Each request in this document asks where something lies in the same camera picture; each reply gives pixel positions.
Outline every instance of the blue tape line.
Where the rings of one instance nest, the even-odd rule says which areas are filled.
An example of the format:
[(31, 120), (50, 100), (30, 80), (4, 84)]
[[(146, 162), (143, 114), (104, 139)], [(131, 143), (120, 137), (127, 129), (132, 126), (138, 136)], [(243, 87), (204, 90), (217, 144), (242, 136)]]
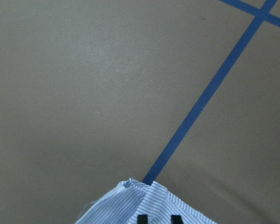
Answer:
[(258, 9), (254, 6), (251, 6), (239, 0), (220, 0), (220, 1), (228, 5), (231, 5), (235, 8), (238, 8), (240, 10), (243, 10), (246, 13), (259, 17), (275, 26), (280, 27), (280, 18), (272, 14), (269, 14), (268, 12), (265, 12), (263, 9)]
[[(275, 3), (276, 0), (267, 0), (261, 9), (269, 12), (273, 8)], [(150, 168), (149, 172), (142, 181), (143, 183), (151, 185), (152, 182), (156, 179), (158, 174), (164, 168), (178, 145), (181, 143), (182, 139), (187, 134), (188, 130), (192, 127), (193, 123), (198, 118), (204, 107), (207, 105), (210, 98), (214, 95), (219, 85), (223, 82), (224, 78), (233, 67), (234, 63), (237, 61), (241, 53), (244, 51), (245, 47), (248, 45), (249, 41), (252, 39), (263, 21), (264, 20), (259, 17), (255, 17), (253, 19), (248, 29), (241, 36), (238, 43), (235, 45), (222, 66), (219, 68), (218, 72), (215, 74), (200, 98), (194, 104), (193, 108), (188, 113), (182, 124), (179, 126), (169, 143), (166, 145), (163, 152), (160, 154), (154, 165)]]

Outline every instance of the striped fabric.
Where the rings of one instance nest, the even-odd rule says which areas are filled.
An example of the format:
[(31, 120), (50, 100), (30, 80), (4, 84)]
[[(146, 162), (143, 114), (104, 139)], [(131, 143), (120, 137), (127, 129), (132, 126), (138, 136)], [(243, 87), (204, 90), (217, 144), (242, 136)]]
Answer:
[(171, 215), (180, 215), (184, 224), (216, 224), (159, 183), (149, 186), (133, 178), (120, 182), (75, 224), (137, 224), (144, 214), (149, 224), (170, 224)]

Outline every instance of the concrete floor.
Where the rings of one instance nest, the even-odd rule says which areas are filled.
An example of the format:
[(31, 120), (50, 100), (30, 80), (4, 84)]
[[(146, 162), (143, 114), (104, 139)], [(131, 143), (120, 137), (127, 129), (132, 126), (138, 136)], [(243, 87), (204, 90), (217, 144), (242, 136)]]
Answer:
[[(218, 0), (0, 0), (0, 224), (72, 224), (142, 180), (252, 19)], [(219, 224), (280, 224), (279, 27), (157, 182)]]

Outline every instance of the striped shirt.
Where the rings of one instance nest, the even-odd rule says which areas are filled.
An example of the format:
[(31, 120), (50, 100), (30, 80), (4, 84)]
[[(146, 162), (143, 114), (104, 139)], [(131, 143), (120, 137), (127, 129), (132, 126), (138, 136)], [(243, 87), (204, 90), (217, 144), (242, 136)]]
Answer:
[(133, 178), (121, 181), (75, 224), (137, 224), (138, 215), (148, 215), (149, 224), (170, 224), (171, 215), (180, 215), (184, 224), (216, 224), (159, 183)]

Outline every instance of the gray floor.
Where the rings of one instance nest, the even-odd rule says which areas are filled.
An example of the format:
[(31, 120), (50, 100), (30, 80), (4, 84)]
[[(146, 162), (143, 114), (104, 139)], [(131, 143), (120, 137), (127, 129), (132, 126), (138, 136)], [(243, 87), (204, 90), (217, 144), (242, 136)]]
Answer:
[[(252, 19), (218, 0), (0, 0), (0, 224), (72, 224), (142, 180)], [(280, 28), (157, 181), (219, 224), (280, 224)]]

